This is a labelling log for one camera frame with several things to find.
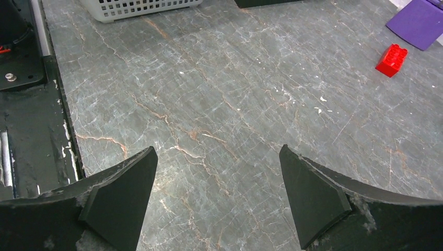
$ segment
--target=black panel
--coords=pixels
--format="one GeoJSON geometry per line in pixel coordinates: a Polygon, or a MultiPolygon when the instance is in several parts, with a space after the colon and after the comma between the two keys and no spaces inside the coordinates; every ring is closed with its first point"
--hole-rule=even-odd
{"type": "Polygon", "coordinates": [[[442,201],[400,195],[363,184],[293,153],[287,145],[281,150],[280,161],[303,248],[310,251],[443,250],[442,201]],[[294,174],[304,175],[289,178],[294,174]],[[352,211],[332,226],[321,227],[325,224],[325,215],[337,212],[336,208],[324,204],[330,201],[330,193],[318,192],[325,186],[344,191],[352,211]],[[306,235],[312,235],[309,224],[320,231],[307,246],[306,235]]]}
{"type": "Polygon", "coordinates": [[[14,0],[14,2],[20,9],[21,16],[31,27],[31,33],[25,40],[12,45],[10,52],[0,54],[0,90],[29,87],[29,85],[43,84],[45,81],[45,71],[37,30],[34,29],[36,25],[31,3],[29,0],[14,0]],[[5,78],[7,73],[13,73],[17,79],[9,82],[5,78]]]}
{"type": "MultiPolygon", "coordinates": [[[[0,202],[0,250],[76,251],[78,243],[88,246],[88,243],[85,242],[99,241],[97,239],[80,240],[82,235],[90,232],[89,227],[78,220],[88,200],[89,191],[93,190],[94,186],[105,189],[105,184],[111,185],[114,182],[120,184],[119,180],[122,179],[127,186],[112,186],[111,189],[106,189],[106,191],[116,197],[133,197],[133,204],[128,204],[127,207],[137,212],[146,211],[146,203],[149,199],[157,168],[157,159],[157,154],[150,147],[119,165],[72,185],[47,192],[38,198],[0,202]],[[146,182],[138,183],[139,177],[145,177],[146,182]],[[143,192],[134,194],[137,189],[142,189],[143,192]]],[[[111,209],[117,206],[114,204],[115,197],[107,197],[110,201],[103,201],[104,197],[102,196],[96,196],[97,198],[101,200],[102,205],[111,205],[111,209]]],[[[109,210],[109,208],[96,209],[103,210],[104,213],[109,210]]],[[[119,225],[125,220],[134,223],[134,225],[125,225],[126,228],[115,229],[115,235],[127,237],[129,240],[138,240],[139,232],[134,233],[135,236],[129,236],[126,231],[139,228],[143,224],[143,218],[137,218],[137,221],[135,221],[130,214],[122,214],[116,218],[108,218],[108,220],[110,225],[119,225]]],[[[132,249],[128,246],[119,250],[135,251],[135,248],[132,249]]]]}
{"type": "Polygon", "coordinates": [[[118,250],[137,248],[156,171],[146,167],[154,163],[156,158],[144,158],[124,176],[95,186],[81,212],[79,219],[118,250]]]}
{"type": "Polygon", "coordinates": [[[345,217],[351,206],[340,187],[307,168],[287,146],[280,151],[280,162],[300,246],[305,249],[345,217]]]}
{"type": "Polygon", "coordinates": [[[34,197],[84,177],[57,64],[44,59],[48,83],[0,93],[0,130],[8,131],[18,197],[34,197]]]}
{"type": "Polygon", "coordinates": [[[270,4],[282,4],[282,3],[289,3],[289,2],[297,2],[300,0],[235,0],[235,1],[237,3],[238,7],[249,8],[249,7],[270,5],[270,4]]]}

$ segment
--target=scratch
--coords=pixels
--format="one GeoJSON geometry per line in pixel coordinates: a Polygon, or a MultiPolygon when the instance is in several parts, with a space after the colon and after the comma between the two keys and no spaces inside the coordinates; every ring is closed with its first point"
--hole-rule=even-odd
{"type": "Polygon", "coordinates": [[[158,31],[158,33],[160,33],[160,35],[164,38],[164,39],[169,39],[168,34],[163,31],[162,29],[160,29],[154,22],[152,22],[151,20],[144,18],[143,19],[145,22],[147,22],[149,25],[151,25],[154,29],[156,29],[158,31]]]}
{"type": "Polygon", "coordinates": [[[334,144],[334,142],[339,138],[340,134],[342,134],[343,130],[345,129],[345,127],[349,124],[349,122],[351,121],[351,119],[354,117],[354,113],[351,115],[351,117],[349,118],[349,120],[347,121],[347,123],[345,124],[345,126],[340,130],[340,132],[338,133],[337,137],[335,137],[335,140],[332,141],[332,144],[334,144]]]}
{"type": "Polygon", "coordinates": [[[209,134],[206,134],[206,133],[202,133],[202,135],[204,135],[204,136],[206,136],[206,137],[209,137],[209,138],[213,138],[214,140],[217,140],[217,141],[221,141],[221,142],[223,142],[223,143],[226,143],[226,141],[224,141],[224,140],[222,140],[222,139],[219,139],[219,138],[217,138],[217,137],[214,137],[214,136],[212,136],[212,135],[209,135],[209,134]]]}
{"type": "Polygon", "coordinates": [[[172,212],[165,204],[165,201],[163,199],[160,200],[161,205],[163,206],[163,208],[168,211],[169,213],[172,213],[173,215],[175,215],[174,212],[172,212]]]}
{"type": "Polygon", "coordinates": [[[389,189],[391,189],[392,149],[389,149],[389,189]]]}

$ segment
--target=purple object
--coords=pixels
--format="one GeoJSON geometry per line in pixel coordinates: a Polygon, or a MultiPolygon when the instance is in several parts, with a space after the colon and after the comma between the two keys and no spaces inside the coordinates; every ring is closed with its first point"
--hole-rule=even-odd
{"type": "Polygon", "coordinates": [[[428,2],[431,2],[433,5],[439,7],[440,9],[443,9],[443,1],[442,0],[428,0],[428,2]]]}
{"type": "Polygon", "coordinates": [[[443,9],[435,0],[412,0],[386,26],[406,42],[426,50],[443,34],[443,9]]]}

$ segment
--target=white plastic basket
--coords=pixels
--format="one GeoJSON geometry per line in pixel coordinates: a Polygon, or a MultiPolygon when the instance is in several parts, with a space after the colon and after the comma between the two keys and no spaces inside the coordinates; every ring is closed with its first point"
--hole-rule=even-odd
{"type": "Polygon", "coordinates": [[[203,0],[80,0],[100,22],[196,6],[203,0]]]}

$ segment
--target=white speck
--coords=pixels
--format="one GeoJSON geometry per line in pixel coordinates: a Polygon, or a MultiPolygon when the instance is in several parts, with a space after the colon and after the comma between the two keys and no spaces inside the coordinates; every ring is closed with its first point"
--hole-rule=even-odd
{"type": "Polygon", "coordinates": [[[71,136],[69,135],[68,124],[66,123],[66,120],[63,120],[63,127],[65,128],[66,139],[70,140],[71,136]]]}

